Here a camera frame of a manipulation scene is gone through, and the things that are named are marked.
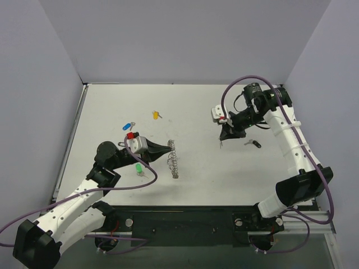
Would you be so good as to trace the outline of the metal key ring disc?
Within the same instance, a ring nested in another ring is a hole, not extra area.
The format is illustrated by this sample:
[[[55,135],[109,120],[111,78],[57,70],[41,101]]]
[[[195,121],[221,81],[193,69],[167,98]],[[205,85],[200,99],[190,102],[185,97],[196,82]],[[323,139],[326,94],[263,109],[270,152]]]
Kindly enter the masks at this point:
[[[167,143],[168,147],[171,148],[171,151],[168,155],[168,159],[167,159],[167,165],[172,173],[172,178],[173,179],[178,179],[179,178],[179,173],[178,173],[178,157],[176,154],[176,147],[174,144],[174,140],[168,140]]]

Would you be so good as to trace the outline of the silver key with black tag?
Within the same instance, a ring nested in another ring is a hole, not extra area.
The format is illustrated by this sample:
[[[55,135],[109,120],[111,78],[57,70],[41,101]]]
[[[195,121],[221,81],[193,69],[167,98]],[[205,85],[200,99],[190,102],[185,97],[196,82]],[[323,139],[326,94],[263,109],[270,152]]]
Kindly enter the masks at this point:
[[[259,149],[262,147],[262,145],[257,140],[249,140],[245,143],[245,145],[254,145]]]

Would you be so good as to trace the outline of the key with blue tag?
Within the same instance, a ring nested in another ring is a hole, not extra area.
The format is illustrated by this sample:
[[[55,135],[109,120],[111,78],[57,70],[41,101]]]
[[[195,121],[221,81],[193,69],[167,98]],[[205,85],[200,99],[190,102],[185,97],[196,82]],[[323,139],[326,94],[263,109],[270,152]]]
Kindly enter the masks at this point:
[[[136,125],[135,122],[127,123],[127,124],[125,124],[125,125],[122,127],[122,130],[123,130],[123,131],[129,131],[129,132],[131,132],[132,129],[133,129],[133,127],[134,127],[135,125]]]

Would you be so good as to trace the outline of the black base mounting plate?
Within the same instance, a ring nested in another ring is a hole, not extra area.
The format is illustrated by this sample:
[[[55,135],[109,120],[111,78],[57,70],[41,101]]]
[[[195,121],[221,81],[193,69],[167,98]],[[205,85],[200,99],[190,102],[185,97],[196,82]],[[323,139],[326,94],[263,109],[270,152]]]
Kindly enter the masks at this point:
[[[96,229],[146,239],[149,247],[267,247],[283,230],[281,217],[264,219],[253,206],[115,206]]]

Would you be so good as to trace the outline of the key with green tag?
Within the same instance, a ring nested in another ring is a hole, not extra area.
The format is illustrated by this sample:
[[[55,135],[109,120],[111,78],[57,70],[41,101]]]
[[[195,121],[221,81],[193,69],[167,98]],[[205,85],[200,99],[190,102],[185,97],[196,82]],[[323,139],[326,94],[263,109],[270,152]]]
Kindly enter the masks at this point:
[[[139,163],[137,163],[137,164],[135,165],[135,168],[136,168],[136,174],[137,174],[137,176],[148,178],[148,176],[145,174],[145,172],[144,172],[142,166],[141,166]]]

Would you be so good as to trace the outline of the aluminium front frame rail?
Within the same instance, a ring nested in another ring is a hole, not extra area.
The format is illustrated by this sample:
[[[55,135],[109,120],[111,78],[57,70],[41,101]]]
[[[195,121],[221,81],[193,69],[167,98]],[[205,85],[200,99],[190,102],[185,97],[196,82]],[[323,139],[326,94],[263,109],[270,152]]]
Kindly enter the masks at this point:
[[[92,231],[103,227],[105,216],[98,210],[89,209],[78,218],[73,215],[55,214],[50,212],[38,218],[38,227],[45,232],[51,231],[52,237],[58,240],[63,234],[69,236],[78,235],[81,238]],[[288,234],[303,234],[310,229],[311,234],[335,234],[333,224],[320,225],[315,222],[302,219],[297,214],[276,217],[270,227],[283,228]]]

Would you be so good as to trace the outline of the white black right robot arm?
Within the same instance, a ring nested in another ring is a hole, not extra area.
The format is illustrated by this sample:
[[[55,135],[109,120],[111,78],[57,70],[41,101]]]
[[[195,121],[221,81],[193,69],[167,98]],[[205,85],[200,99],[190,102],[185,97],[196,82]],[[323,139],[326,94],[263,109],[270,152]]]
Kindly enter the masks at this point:
[[[244,138],[245,130],[265,123],[273,132],[287,163],[288,179],[275,185],[275,192],[257,204],[250,221],[253,227],[263,229],[271,217],[301,202],[309,201],[324,191],[333,178],[330,167],[324,167],[311,152],[296,119],[292,100],[283,87],[262,90],[258,83],[244,87],[246,109],[231,112],[224,105],[211,109],[213,122],[222,127],[219,140]]]

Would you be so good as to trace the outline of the key with yellow tag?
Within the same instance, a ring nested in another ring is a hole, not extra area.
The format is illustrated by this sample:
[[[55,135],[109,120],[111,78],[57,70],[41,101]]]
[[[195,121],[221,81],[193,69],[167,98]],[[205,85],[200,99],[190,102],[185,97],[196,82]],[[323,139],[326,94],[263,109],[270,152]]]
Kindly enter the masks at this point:
[[[158,120],[158,119],[162,119],[162,116],[160,115],[160,113],[158,111],[152,111],[153,114],[153,119],[154,120]]]

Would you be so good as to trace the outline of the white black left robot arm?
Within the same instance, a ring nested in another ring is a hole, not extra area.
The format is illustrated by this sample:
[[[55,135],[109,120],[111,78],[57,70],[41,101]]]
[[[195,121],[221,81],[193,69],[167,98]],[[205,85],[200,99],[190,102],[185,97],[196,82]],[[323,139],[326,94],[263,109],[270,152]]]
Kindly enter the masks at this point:
[[[121,177],[116,169],[135,163],[148,166],[171,151],[169,146],[153,143],[137,133],[123,144],[124,148],[119,149],[113,142],[102,142],[93,168],[76,190],[56,202],[45,215],[19,225],[12,253],[15,259],[27,268],[54,268],[65,250],[88,233],[116,227],[119,216],[103,201],[116,190]]]

